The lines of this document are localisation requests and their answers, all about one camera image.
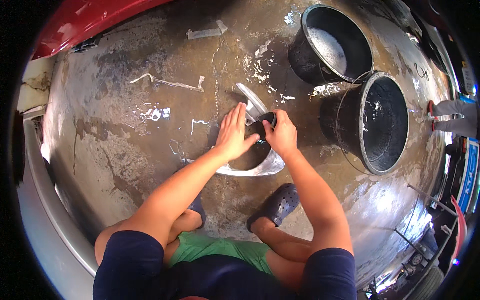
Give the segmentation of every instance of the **metal rod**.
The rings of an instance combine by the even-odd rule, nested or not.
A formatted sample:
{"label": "metal rod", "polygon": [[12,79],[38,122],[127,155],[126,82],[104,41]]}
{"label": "metal rod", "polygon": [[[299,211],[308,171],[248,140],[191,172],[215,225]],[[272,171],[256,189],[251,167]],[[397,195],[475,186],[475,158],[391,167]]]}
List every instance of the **metal rod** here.
{"label": "metal rod", "polygon": [[[452,226],[452,231],[455,229],[456,225],[457,225],[457,222],[458,222],[458,217],[455,219],[455,222]],[[425,267],[425,269],[423,269],[424,273],[422,275],[422,277],[420,278],[420,280],[417,282],[417,284],[410,290],[410,292],[403,298],[403,300],[407,299],[412,293],[413,291],[419,286],[419,284],[422,282],[423,279],[425,279],[425,277],[427,276],[428,272],[430,271],[430,269],[433,267],[433,263],[438,259],[438,257],[440,256],[440,254],[442,254],[442,252],[444,251],[445,247],[447,246],[447,243],[448,241],[452,238],[452,235],[449,235],[447,239],[445,239],[444,241],[444,244],[437,250],[437,252],[435,253],[435,255],[432,257],[432,259],[428,262],[427,266]]]}
{"label": "metal rod", "polygon": [[448,206],[446,206],[445,204],[441,203],[440,201],[436,200],[435,198],[433,198],[432,196],[420,191],[419,189],[417,189],[416,187],[414,187],[413,185],[408,185],[409,188],[413,189],[414,191],[424,195],[425,197],[429,198],[430,200],[432,200],[433,202],[437,203],[438,205],[440,205],[441,208],[443,208],[444,210],[446,210],[449,214],[451,214],[452,216],[458,216],[456,214],[456,212],[454,212],[453,210],[451,210],[450,208],[448,208]]}
{"label": "metal rod", "polygon": [[423,251],[422,251],[422,250],[418,249],[409,239],[407,239],[403,234],[401,234],[396,228],[395,228],[394,231],[395,231],[396,233],[398,233],[404,240],[406,240],[407,243],[408,243],[410,246],[412,246],[413,249],[415,249],[421,256],[423,256],[423,258],[424,258],[427,262],[429,262],[428,258],[425,257],[425,255],[423,255]]}

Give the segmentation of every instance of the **bucket rim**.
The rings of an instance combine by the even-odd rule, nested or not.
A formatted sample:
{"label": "bucket rim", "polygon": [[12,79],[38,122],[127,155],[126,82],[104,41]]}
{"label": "bucket rim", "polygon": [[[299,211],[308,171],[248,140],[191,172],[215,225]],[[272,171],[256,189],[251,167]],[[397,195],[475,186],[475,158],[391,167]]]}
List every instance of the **bucket rim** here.
{"label": "bucket rim", "polygon": [[[367,101],[368,92],[370,91],[370,88],[372,87],[372,85],[380,78],[388,78],[398,86],[398,89],[402,93],[403,101],[405,102],[405,108],[407,110],[407,137],[405,139],[405,144],[403,145],[402,152],[401,152],[400,156],[398,157],[398,159],[396,160],[396,162],[390,168],[388,168],[387,170],[383,170],[383,171],[382,170],[377,170],[376,168],[374,168],[373,165],[368,160],[368,157],[366,155],[367,152],[365,150],[365,141],[363,139],[363,113],[364,113],[364,110],[365,110],[365,103]],[[407,143],[408,143],[408,137],[409,137],[409,133],[410,133],[410,115],[408,113],[408,105],[407,105],[407,101],[406,101],[406,98],[405,98],[405,93],[403,92],[402,87],[400,86],[398,81],[392,75],[390,75],[388,73],[385,73],[385,72],[382,72],[382,71],[374,72],[367,79],[367,81],[362,85],[362,88],[361,88],[360,92],[361,92],[362,97],[361,97],[361,102],[360,102],[360,117],[359,117],[358,129],[359,129],[360,150],[361,150],[361,155],[362,155],[362,161],[363,161],[365,167],[367,167],[367,170],[370,171],[371,173],[373,173],[374,175],[378,175],[378,176],[385,175],[385,174],[391,172],[393,170],[393,168],[395,168],[397,166],[397,164],[399,163],[400,159],[402,158],[402,156],[405,152],[405,148],[407,147]]]}
{"label": "bucket rim", "polygon": [[[317,9],[317,8],[328,8],[328,9],[331,9],[331,10],[334,10],[334,11],[337,11],[339,12],[340,14],[344,15],[347,19],[349,19],[359,30],[360,32],[362,33],[363,37],[365,38],[365,41],[367,41],[367,44],[368,44],[368,48],[370,50],[370,56],[372,58],[372,65],[370,67],[370,71],[368,73],[366,73],[364,76],[360,77],[360,78],[350,78],[350,77],[347,77],[345,75],[342,75],[340,74],[335,68],[333,68],[333,66],[331,64],[329,64],[325,58],[323,57],[323,55],[317,50],[316,47],[314,47],[313,45],[313,42],[312,42],[312,38],[310,37],[310,34],[308,33],[308,30],[307,30],[307,20],[306,20],[306,17],[308,16],[308,14],[314,10],[314,9]],[[312,5],[312,6],[309,6],[307,7],[307,9],[303,12],[303,14],[301,15],[301,28],[303,30],[303,34],[305,34],[305,37],[307,38],[307,41],[308,43],[310,44],[310,46],[312,47],[313,51],[315,52],[316,55],[318,55],[318,57],[320,58],[320,60],[330,69],[332,70],[337,76],[339,76],[340,78],[342,78],[343,80],[345,80],[346,82],[348,83],[351,83],[351,84],[354,84],[355,82],[361,82],[363,80],[365,80],[366,78],[368,78],[368,76],[370,76],[372,73],[373,73],[373,68],[374,68],[374,63],[373,63],[373,52],[372,52],[372,45],[370,44],[370,41],[367,39],[367,36],[365,35],[365,33],[363,32],[363,30],[360,28],[360,26],[358,26],[358,24],[353,21],[349,16],[347,16],[346,14],[344,14],[342,11],[334,8],[334,7],[331,7],[331,6],[328,6],[328,5],[324,5],[324,4],[315,4],[315,5]]]}

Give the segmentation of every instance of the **left hand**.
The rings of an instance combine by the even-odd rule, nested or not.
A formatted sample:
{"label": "left hand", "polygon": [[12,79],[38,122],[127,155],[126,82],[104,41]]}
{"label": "left hand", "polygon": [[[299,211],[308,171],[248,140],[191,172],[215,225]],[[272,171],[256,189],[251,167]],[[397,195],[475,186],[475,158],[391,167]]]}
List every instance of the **left hand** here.
{"label": "left hand", "polygon": [[239,103],[223,118],[220,133],[216,140],[216,151],[225,159],[231,161],[239,158],[250,147],[260,140],[259,134],[252,134],[245,140],[245,112],[247,105]]}

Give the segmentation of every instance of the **standing person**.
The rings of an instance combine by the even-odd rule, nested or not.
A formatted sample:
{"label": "standing person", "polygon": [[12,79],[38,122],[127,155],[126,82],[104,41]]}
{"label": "standing person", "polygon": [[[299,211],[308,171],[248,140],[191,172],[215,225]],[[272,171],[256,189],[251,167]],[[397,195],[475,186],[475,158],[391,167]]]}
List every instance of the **standing person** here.
{"label": "standing person", "polygon": [[463,119],[455,119],[449,121],[437,121],[432,123],[432,130],[440,130],[452,132],[460,136],[479,139],[478,123],[479,123],[479,106],[477,103],[467,103],[462,100],[442,101],[435,105],[433,101],[428,102],[428,114],[431,117],[450,116],[460,114]]}
{"label": "standing person", "polygon": [[[264,121],[266,139],[295,185],[281,186],[248,219],[248,230],[264,243],[191,233],[206,220],[204,185],[259,139],[244,139],[245,110],[238,104],[223,119],[213,149],[162,183],[132,217],[99,235],[94,299],[356,299],[342,205],[297,149],[296,127],[282,110],[275,130]],[[312,241],[278,229],[299,201],[313,226]]]}

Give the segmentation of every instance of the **wet concrete floor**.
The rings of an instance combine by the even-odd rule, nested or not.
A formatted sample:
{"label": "wet concrete floor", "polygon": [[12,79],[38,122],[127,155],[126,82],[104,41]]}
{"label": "wet concrete floor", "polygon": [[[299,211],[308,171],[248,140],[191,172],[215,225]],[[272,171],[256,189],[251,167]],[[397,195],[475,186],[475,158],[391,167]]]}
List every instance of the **wet concrete floor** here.
{"label": "wet concrete floor", "polygon": [[[372,46],[375,70],[394,76],[406,96],[408,143],[388,175],[355,170],[347,159],[364,170],[360,160],[345,157],[322,135],[322,99],[348,85],[317,87],[318,95],[312,96],[314,86],[289,67],[287,49],[300,27],[300,13],[317,3],[340,9],[360,26]],[[217,28],[216,20],[228,27],[222,36],[187,39],[189,29]],[[427,70],[428,80],[415,64]],[[148,78],[129,83],[145,73],[191,86],[204,76],[204,92]],[[268,109],[288,112],[297,125],[299,149],[338,196],[350,223],[357,287],[362,288],[399,255],[407,255],[407,243],[394,228],[415,240],[429,222],[407,185],[426,192],[433,188],[444,135],[432,133],[426,106],[429,99],[448,99],[447,81],[380,0],[176,0],[106,33],[98,48],[58,56],[42,152],[67,210],[94,241],[106,226],[131,216],[186,158],[196,159],[215,144],[219,122],[241,99],[235,83],[244,83]],[[268,151],[267,143],[255,145],[232,165],[252,168]],[[258,240],[245,221],[286,182],[292,182],[286,168],[262,178],[213,176],[203,191],[208,217],[202,231]],[[313,235],[301,207],[281,229],[305,239]]]}

